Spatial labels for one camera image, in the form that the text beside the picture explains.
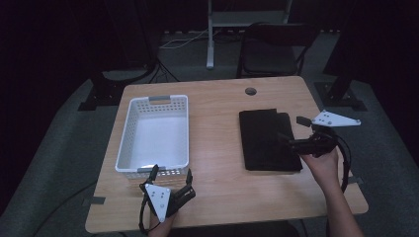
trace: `dark background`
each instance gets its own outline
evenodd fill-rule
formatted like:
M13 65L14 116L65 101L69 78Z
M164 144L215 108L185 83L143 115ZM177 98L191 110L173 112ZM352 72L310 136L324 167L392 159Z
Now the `dark background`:
M80 12L74 12L75 9L84 9L85 16L94 16L91 19L101 27L93 28L96 30L90 34L105 34L108 56L119 59L106 66L98 63L98 67L130 66L124 61L104 2L88 2L91 12L77 8L84 1L0 2L1 212L22 180L56 111L89 78L83 59L85 51L80 47L89 38L81 29L95 24L78 22L75 16ZM207 28L207 0L160 2L151 14L158 16L164 31L186 33ZM273 0L258 1L257 6L250 0L234 2L214 0L213 6L219 11L285 6ZM413 1L294 0L291 15L292 21L312 22L325 31L342 31L325 73L339 75L342 68L351 65L354 80L371 84L417 164L418 13L418 4ZM89 53L95 57L95 50Z

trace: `black chair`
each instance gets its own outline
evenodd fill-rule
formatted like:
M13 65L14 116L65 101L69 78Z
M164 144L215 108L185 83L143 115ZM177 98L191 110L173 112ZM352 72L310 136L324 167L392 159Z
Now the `black chair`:
M318 34L308 24L252 24L242 38L236 78L300 75Z

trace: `metal stand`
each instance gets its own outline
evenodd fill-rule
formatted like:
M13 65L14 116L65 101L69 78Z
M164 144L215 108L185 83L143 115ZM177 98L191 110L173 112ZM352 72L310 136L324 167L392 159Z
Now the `metal stand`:
M350 77L340 76L334 83L316 82L314 86L325 107L352 107L354 111L366 111L364 103L349 88L350 84Z
M80 103L78 111L95 111L98 106L118 106L126 85L145 78L155 69L155 63L148 67L141 76L125 79L124 81L113 81L106 78L102 72L91 71L90 80L93 88L86 101Z

